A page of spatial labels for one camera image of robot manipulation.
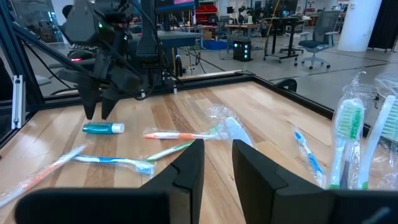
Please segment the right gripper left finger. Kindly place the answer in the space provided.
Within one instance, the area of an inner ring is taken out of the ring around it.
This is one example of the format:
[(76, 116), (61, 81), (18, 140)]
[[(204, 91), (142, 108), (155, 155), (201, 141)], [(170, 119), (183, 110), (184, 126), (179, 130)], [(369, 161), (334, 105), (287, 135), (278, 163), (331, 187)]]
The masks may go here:
[(140, 223), (194, 224), (200, 221), (204, 183), (205, 145), (195, 140), (163, 171), (141, 186), (160, 193)]

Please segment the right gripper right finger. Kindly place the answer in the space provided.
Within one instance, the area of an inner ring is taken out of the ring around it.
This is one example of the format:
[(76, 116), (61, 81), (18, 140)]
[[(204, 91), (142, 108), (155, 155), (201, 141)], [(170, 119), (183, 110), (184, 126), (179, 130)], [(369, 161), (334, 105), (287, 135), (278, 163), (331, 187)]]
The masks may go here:
[(233, 170), (246, 223), (333, 223), (333, 197), (241, 140)]

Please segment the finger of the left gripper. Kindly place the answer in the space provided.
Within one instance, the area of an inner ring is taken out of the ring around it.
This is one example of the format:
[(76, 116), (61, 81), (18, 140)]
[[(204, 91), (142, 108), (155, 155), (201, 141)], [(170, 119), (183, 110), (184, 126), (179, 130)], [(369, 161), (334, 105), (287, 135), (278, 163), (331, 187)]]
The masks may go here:
[(86, 83), (79, 83), (77, 90), (83, 103), (86, 118), (93, 119), (97, 99), (100, 95), (100, 82), (98, 80), (89, 80)]
[(105, 90), (103, 92), (102, 99), (102, 109), (101, 115), (102, 119), (106, 120), (117, 102), (124, 96), (123, 93), (117, 92), (116, 90)]

